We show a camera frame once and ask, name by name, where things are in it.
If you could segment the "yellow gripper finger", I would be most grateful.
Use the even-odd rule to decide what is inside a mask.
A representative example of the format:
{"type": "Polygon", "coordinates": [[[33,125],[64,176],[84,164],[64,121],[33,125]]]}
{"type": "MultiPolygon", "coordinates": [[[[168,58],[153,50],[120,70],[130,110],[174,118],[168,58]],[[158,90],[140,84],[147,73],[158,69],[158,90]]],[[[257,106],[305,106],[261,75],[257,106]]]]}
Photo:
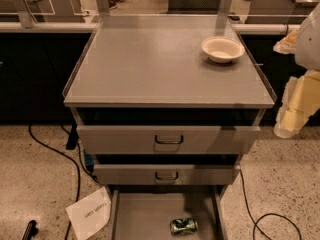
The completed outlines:
{"type": "Polygon", "coordinates": [[[297,135],[319,109],[320,72],[308,70],[299,78],[290,77],[276,116],[274,134],[280,138],[297,135]]]}
{"type": "Polygon", "coordinates": [[[273,50],[280,54],[294,54],[298,30],[291,31],[288,35],[278,41],[273,50]]]}

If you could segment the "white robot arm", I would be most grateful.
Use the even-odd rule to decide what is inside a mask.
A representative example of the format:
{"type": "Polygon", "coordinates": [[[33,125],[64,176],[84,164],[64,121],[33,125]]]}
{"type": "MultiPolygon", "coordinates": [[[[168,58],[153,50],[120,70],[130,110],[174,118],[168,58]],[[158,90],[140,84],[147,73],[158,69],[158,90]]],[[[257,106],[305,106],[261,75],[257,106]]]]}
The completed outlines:
{"type": "Polygon", "coordinates": [[[274,50],[293,53],[296,64],[306,69],[303,76],[289,78],[276,116],[274,134],[291,138],[320,109],[320,4],[274,50]]]}

